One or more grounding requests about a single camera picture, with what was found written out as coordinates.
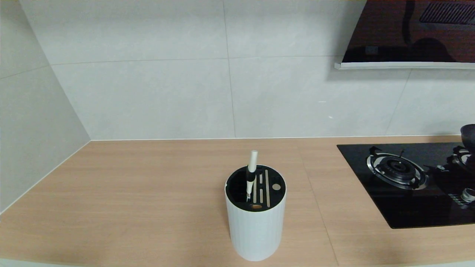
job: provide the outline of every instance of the wooden countertop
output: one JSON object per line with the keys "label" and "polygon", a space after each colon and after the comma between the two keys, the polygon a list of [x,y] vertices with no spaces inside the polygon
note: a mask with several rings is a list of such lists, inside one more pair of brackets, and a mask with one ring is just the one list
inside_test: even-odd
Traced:
{"label": "wooden countertop", "polygon": [[[475,259],[474,225],[391,229],[336,144],[459,136],[91,142],[2,215],[0,257],[82,266],[380,266]],[[224,182],[259,150],[286,179],[282,241],[234,251]]]}

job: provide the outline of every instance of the black pot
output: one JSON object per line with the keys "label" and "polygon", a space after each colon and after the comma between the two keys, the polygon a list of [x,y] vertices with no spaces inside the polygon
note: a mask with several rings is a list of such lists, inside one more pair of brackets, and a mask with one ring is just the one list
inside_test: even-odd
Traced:
{"label": "black pot", "polygon": [[464,147],[470,152],[470,154],[475,155],[475,124],[467,124],[460,128],[460,133],[462,134],[462,142]]}

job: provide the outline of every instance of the black glass cooktop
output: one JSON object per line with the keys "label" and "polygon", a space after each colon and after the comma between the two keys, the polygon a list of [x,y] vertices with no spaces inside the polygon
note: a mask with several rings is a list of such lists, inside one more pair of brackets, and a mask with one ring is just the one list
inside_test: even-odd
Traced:
{"label": "black glass cooktop", "polygon": [[391,228],[475,223],[475,168],[461,143],[338,149]]}

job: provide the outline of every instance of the white knife block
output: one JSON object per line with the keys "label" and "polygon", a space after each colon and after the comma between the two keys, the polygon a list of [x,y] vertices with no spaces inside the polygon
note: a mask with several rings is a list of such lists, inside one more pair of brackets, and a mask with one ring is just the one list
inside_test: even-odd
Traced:
{"label": "white knife block", "polygon": [[[269,180],[269,206],[266,198],[265,170],[267,170]],[[260,183],[260,173],[263,174],[264,185]],[[258,165],[256,174],[255,185],[257,184],[257,188],[264,189],[263,203],[260,201],[260,190],[254,191],[254,186],[251,202],[245,200],[246,167],[236,170],[226,181],[224,189],[231,242],[236,252],[249,261],[266,259],[279,247],[287,196],[285,181],[277,171]],[[254,192],[258,195],[256,203],[253,201]]]}

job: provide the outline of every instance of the wall tile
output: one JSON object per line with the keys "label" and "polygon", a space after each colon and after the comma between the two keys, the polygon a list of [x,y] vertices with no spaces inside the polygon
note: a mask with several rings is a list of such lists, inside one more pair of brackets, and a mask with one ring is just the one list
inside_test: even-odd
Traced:
{"label": "wall tile", "polygon": [[2,1],[0,10],[0,78],[48,66],[20,3]]}
{"label": "wall tile", "polygon": [[334,62],[231,59],[236,137],[384,135],[410,71],[339,71]]}
{"label": "wall tile", "polygon": [[230,57],[343,55],[365,0],[224,0]]}
{"label": "wall tile", "polygon": [[53,69],[93,140],[234,137],[227,59]]}
{"label": "wall tile", "polygon": [[0,79],[0,114],[4,210],[89,136],[49,66]]}
{"label": "wall tile", "polygon": [[474,103],[473,70],[412,70],[386,134],[460,134]]}
{"label": "wall tile", "polygon": [[226,58],[221,0],[22,0],[50,63]]}

